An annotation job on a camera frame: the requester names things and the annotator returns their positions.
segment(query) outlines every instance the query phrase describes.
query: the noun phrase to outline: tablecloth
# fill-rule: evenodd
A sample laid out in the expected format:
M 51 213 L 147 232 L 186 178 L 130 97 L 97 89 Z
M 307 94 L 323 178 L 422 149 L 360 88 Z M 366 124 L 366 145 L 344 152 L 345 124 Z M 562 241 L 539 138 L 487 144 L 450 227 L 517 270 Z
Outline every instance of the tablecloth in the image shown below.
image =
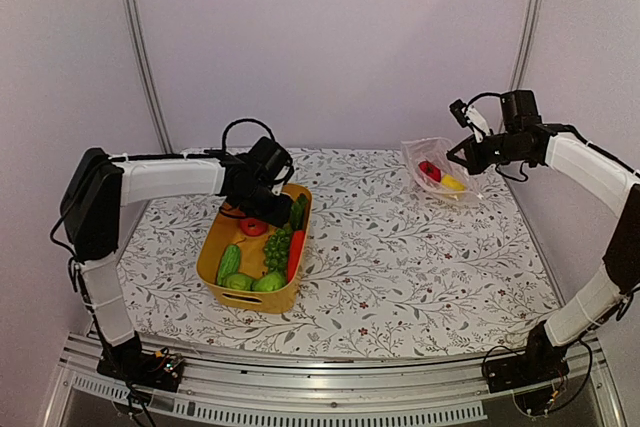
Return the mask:
M 429 198 L 395 150 L 292 149 L 314 196 L 302 282 L 282 315 L 220 305 L 196 261 L 221 203 L 152 201 L 118 265 L 141 332 L 328 357 L 422 357 L 518 346 L 558 307 L 522 216 L 495 172 L 483 200 Z

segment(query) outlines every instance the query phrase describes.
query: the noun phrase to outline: plastic container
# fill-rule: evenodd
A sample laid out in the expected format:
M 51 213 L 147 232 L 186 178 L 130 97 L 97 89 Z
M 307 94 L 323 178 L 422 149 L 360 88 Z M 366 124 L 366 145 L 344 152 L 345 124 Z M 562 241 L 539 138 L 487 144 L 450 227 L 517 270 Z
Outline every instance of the plastic container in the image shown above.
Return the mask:
M 454 143 L 443 137 L 402 142 L 402 157 L 413 180 L 431 197 L 450 204 L 475 203 L 482 199 L 480 186 L 467 169 L 447 159 L 447 151 L 453 147 Z M 464 184 L 466 190 L 457 192 L 429 178 L 419 168 L 425 160 L 438 167 L 443 175 L 449 174 Z
M 305 233 L 304 241 L 306 243 L 312 203 L 311 192 L 296 184 L 285 185 L 282 192 L 288 194 L 294 200 L 297 199 L 300 194 L 306 195 L 309 199 L 303 224 Z M 300 285 L 300 262 L 302 261 L 302 255 L 296 266 L 294 278 L 283 288 L 275 292 L 245 292 L 216 285 L 220 259 L 229 244 L 237 244 L 242 252 L 242 260 L 240 261 L 238 272 L 250 275 L 255 279 L 262 277 L 263 274 L 267 272 L 267 268 L 264 265 L 264 252 L 262 249 L 269 236 L 273 234 L 275 230 L 275 227 L 269 226 L 269 230 L 265 234 L 258 237 L 248 237 L 240 230 L 237 219 L 231 219 L 220 214 L 216 216 L 200 251 L 197 271 L 202 281 L 207 284 L 207 287 L 209 287 L 209 290 L 218 302 L 223 305 L 228 305 L 229 307 L 255 310 L 267 314 L 281 314 L 293 307 L 298 293 L 298 286 Z

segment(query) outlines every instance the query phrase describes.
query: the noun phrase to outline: carrot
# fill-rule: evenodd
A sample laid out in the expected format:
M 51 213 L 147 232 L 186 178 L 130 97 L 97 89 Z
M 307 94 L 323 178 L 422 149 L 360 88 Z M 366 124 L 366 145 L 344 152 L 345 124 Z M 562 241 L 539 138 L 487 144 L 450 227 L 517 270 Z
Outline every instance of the carrot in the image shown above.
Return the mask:
M 291 282 L 296 276 L 298 270 L 298 263 L 300 262 L 300 256 L 302 255 L 302 246 L 304 245 L 304 230 L 297 230 L 293 233 L 291 238 L 291 245 L 289 246 L 289 263 L 287 264 L 287 282 Z

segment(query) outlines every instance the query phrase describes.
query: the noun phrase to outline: transparent bag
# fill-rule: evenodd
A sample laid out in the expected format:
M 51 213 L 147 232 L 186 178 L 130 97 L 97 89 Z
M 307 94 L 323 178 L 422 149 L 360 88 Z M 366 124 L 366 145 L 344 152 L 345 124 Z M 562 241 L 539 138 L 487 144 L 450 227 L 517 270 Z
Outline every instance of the transparent bag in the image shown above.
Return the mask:
M 447 151 L 453 147 L 454 143 L 443 137 L 402 142 L 402 156 L 413 180 L 431 197 L 450 204 L 475 203 L 482 199 L 480 185 L 464 167 L 447 159 Z M 440 169 L 443 176 L 449 174 L 462 183 L 465 190 L 456 191 L 431 179 L 419 167 L 425 160 Z

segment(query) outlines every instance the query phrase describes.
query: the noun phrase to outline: yellow fruit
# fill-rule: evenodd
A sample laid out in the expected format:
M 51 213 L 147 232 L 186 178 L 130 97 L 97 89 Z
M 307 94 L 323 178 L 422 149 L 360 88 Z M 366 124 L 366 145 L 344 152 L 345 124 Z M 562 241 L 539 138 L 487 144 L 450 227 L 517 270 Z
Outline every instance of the yellow fruit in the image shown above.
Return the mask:
M 442 176 L 442 179 L 440 180 L 440 183 L 442 185 L 444 185 L 445 187 L 447 187 L 447 188 L 449 188 L 451 190 L 458 191 L 458 192 L 462 192 L 464 190 L 467 190 L 467 188 L 463 184 L 458 182 L 456 179 L 451 177 L 449 174 L 444 174 Z

